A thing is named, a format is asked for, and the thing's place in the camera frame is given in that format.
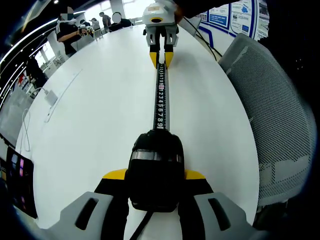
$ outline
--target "cable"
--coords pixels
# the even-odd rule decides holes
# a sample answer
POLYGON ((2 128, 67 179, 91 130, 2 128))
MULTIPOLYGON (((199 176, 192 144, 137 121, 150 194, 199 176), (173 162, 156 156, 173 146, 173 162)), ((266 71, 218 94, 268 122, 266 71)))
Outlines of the cable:
MULTIPOLYGON (((29 113, 29 122, 30 122, 30 112, 29 112, 29 109, 26 108, 25 110, 23 110, 23 113, 22 113, 22 122, 23 122, 24 129, 25 129, 25 136, 26 136, 26 139, 28 141, 28 150, 26 148, 24 148, 24 150, 26 150, 27 152, 30 152, 30 141, 29 141, 29 136, 28 136, 29 122, 28 122, 28 125, 26 126, 25 117, 27 115, 25 115, 25 112, 29 113)), ((20 154, 21 154, 21 151, 22 151, 22 144, 25 145, 25 142, 23 142, 23 139, 24 139, 24 133, 22 131, 21 132, 20 154)))
POLYGON ((204 37, 201 35, 201 33, 198 31, 198 29, 185 16, 183 18, 196 30, 196 32, 199 34, 200 38, 206 43, 207 47, 210 49, 211 53, 214 56, 214 59, 217 61, 217 57, 216 57, 214 51, 212 51, 212 48, 210 47, 209 43, 204 39, 204 37))
POLYGON ((151 219, 152 214, 154 214, 153 211, 147 211, 146 212, 146 214, 144 215, 144 218, 142 219, 142 221, 140 222, 139 226, 134 231, 134 233, 133 233, 132 237, 130 238, 130 240, 137 240, 138 239, 138 237, 140 236, 140 234, 144 230, 145 226, 147 225, 147 223, 151 219))
MULTIPOLYGON (((210 46, 210 43, 208 43, 205 39, 201 39, 201 40, 204 41, 207 45, 210 46)), ((215 48, 213 47, 213 50, 214 50, 220 57, 222 57, 221 53, 218 52, 217 49, 215 49, 215 48)))
POLYGON ((43 89, 44 93, 45 93, 46 95, 48 95, 49 91, 48 91, 48 90, 45 90, 43 87, 38 87, 38 88, 36 88, 35 90, 33 90, 33 91, 30 93, 30 95, 32 95, 35 91, 38 91, 39 89, 40 89, 40 90, 43 89))

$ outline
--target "white cable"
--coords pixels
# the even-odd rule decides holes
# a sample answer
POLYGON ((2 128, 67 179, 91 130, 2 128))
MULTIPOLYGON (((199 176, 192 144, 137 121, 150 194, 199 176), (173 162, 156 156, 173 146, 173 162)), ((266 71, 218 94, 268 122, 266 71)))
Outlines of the white cable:
POLYGON ((29 141, 29 136, 28 136, 28 128, 29 128, 29 123, 30 123, 30 112, 29 112, 29 109, 26 108, 23 113, 22 113, 22 122, 23 122, 23 126, 24 126, 24 129, 25 129, 25 136, 26 136, 26 139, 28 141, 28 149, 26 149, 26 145, 25 145, 25 141, 23 141, 24 139, 24 132, 21 131, 21 144, 20 144, 20 154, 21 154, 21 151, 22 151, 22 144, 24 145, 24 150, 26 150, 27 152, 30 152, 30 141, 29 141), (25 115, 25 112, 29 113, 29 121, 28 121, 28 125, 26 126, 26 122, 25 122, 25 118, 27 116, 27 114, 25 115))
POLYGON ((49 91, 48 91, 48 90, 45 90, 43 87, 38 87, 38 88, 36 88, 35 90, 33 90, 33 91, 30 93, 30 95, 32 95, 35 91, 38 91, 38 90, 41 90, 41 89, 43 89, 44 93, 45 93, 46 95, 48 95, 49 91))

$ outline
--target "person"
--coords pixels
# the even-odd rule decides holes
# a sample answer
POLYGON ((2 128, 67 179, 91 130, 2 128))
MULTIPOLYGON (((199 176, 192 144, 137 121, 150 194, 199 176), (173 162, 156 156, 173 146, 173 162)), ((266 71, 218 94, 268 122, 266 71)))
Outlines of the person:
POLYGON ((71 44, 87 33, 86 29, 79 29, 75 24, 76 22, 74 11, 68 6, 66 10, 62 10, 62 13, 60 13, 55 27, 56 39, 59 43, 64 44, 65 54, 68 57, 77 52, 71 44))
POLYGON ((109 26, 111 26, 111 18, 106 15, 103 11, 99 13, 99 16, 102 17, 102 22, 104 26, 104 31, 109 32, 109 26))
MULTIPOLYGON (((175 2, 177 4, 179 3, 181 4, 176 11, 176 21, 179 22, 179 20, 181 20, 184 16, 193 17, 193 14, 195 16, 198 13, 205 12, 206 10, 213 7, 219 7, 223 4, 230 3, 231 1, 199 0, 196 3, 191 2, 190 4, 188 1, 183 1, 183 0, 175 0, 175 2)), ((306 13, 297 11, 297 6, 295 4, 290 5, 290 2, 287 0, 284 0, 284 1, 267 0, 267 4, 268 4, 269 14, 270 14, 269 37, 268 39, 264 40, 266 41, 264 44, 266 44, 269 49, 273 49, 276 46, 275 43, 278 37, 279 49, 277 50, 278 54, 275 55, 275 58, 278 61, 280 60, 279 62, 282 62, 281 64, 283 64, 283 62, 286 62, 286 61, 288 61, 287 64, 285 63, 284 64, 288 66, 290 65, 291 61, 294 61, 296 63, 295 58, 300 55, 304 59, 308 57, 310 58, 306 60, 305 62, 306 67, 304 67, 303 69, 307 68, 308 70, 312 70, 311 67, 315 64, 314 58, 317 55, 315 54, 315 52, 312 52, 312 54, 310 54, 308 50, 312 50, 315 46, 317 46, 313 44, 314 41, 317 40, 317 38, 316 37, 310 38, 310 34, 314 34, 314 33, 312 31, 308 33, 308 26, 305 26, 304 30, 301 28, 301 25, 302 25, 301 23, 303 23, 303 21, 314 22, 314 21, 311 21, 312 16, 304 17, 304 14, 310 15, 310 13, 309 12, 307 13, 307 11, 306 13), (296 29, 296 31, 291 32, 290 34, 288 34, 288 36, 284 36, 292 28, 299 28, 299 30, 302 29, 303 31, 299 32, 296 29), (284 40, 286 38, 289 38, 292 34, 294 34, 294 36, 291 38, 292 42, 285 42, 284 40), (294 48, 292 48, 292 44, 297 43, 297 41, 299 42, 299 44, 296 45, 294 48), (293 53, 291 54, 294 56, 294 58, 286 60, 287 57, 291 56, 291 55, 285 56, 285 53, 290 48, 292 49, 293 53)), ((314 68, 314 70, 311 71, 309 74, 313 74, 314 71, 316 70, 317 68, 314 68)), ((305 79, 309 77, 309 74, 306 72, 305 79)), ((290 75, 293 78, 301 77, 300 74, 297 75, 296 77, 293 76, 292 73, 290 73, 290 75)), ((313 80, 316 81, 317 78, 315 76, 316 75, 313 75, 313 80)), ((315 161, 313 162, 312 168, 310 170, 309 179, 305 184, 302 193, 295 199, 293 206, 291 206, 291 211, 287 212, 286 216, 282 219, 281 223, 278 223, 277 225, 274 226, 273 229, 270 230, 270 234, 266 234, 265 232, 260 236, 257 235, 256 239, 305 239, 305 238, 312 238, 312 236, 316 236, 317 230, 318 230, 318 221, 315 219, 315 216, 317 216, 317 212, 318 212, 318 208, 316 207, 318 204, 318 199, 317 197, 315 197, 315 193, 318 190, 318 182, 319 182, 318 181, 319 162, 317 160, 318 159, 315 159, 315 161)), ((1 182, 0 182, 0 190, 1 190, 0 208, 2 208, 1 212, 4 214, 3 218, 6 219, 6 221, 4 221, 4 226, 2 227, 4 234, 6 234, 6 231, 7 231, 8 234, 11 234, 11 236, 20 237, 23 239, 28 238, 29 237, 28 230, 24 228, 24 225, 22 225, 19 219, 16 217, 17 214, 14 212, 12 205, 6 204, 7 202, 9 203, 9 200, 5 199, 7 195, 7 189, 4 184, 1 184, 1 182), (16 228, 15 231, 10 231, 12 226, 15 226, 16 228)))
POLYGON ((80 25, 85 25, 86 27, 91 26, 89 22, 86 22, 86 20, 82 19, 80 20, 80 25))
POLYGON ((28 77, 28 81, 32 83, 36 89, 42 88, 48 80, 34 56, 29 57, 26 62, 26 75, 28 77))
POLYGON ((109 29, 113 32, 133 25, 129 19, 122 18, 121 13, 118 11, 116 11, 112 15, 112 21, 113 21, 113 24, 111 25, 111 27, 109 27, 109 29))
POLYGON ((99 21, 96 18, 92 18, 91 20, 89 20, 92 22, 92 28, 93 30, 99 30, 100 29, 100 24, 99 21))

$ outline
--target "white table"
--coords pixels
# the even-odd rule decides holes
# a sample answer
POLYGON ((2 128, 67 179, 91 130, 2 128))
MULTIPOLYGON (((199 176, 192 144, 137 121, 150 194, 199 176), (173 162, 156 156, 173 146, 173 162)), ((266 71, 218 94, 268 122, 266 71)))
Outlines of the white table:
MULTIPOLYGON (((57 222, 60 211, 84 192, 93 192, 104 174, 127 168, 137 137, 153 127, 156 70, 143 29, 108 33, 66 61, 44 86, 59 94, 74 79, 49 122, 44 123, 49 105, 43 91, 33 101, 31 151, 20 146, 23 129, 16 149, 34 162, 39 227, 57 222)), ((170 131, 182 141, 185 168, 204 174, 214 191, 244 209, 252 224, 258 157, 235 89, 208 51, 181 28, 168 74, 170 131)), ((129 206, 124 239, 145 214, 129 206)), ((141 239, 182 239, 178 212, 155 213, 141 239)))

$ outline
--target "gray mesh chair back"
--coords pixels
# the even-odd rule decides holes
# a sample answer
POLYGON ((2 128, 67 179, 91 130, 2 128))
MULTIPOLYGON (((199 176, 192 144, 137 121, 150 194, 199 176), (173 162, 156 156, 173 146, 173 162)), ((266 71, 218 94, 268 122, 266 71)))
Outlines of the gray mesh chair back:
POLYGON ((242 33, 219 64, 251 124, 259 160, 258 205, 294 197, 315 153, 317 128, 310 107, 269 50, 242 33))

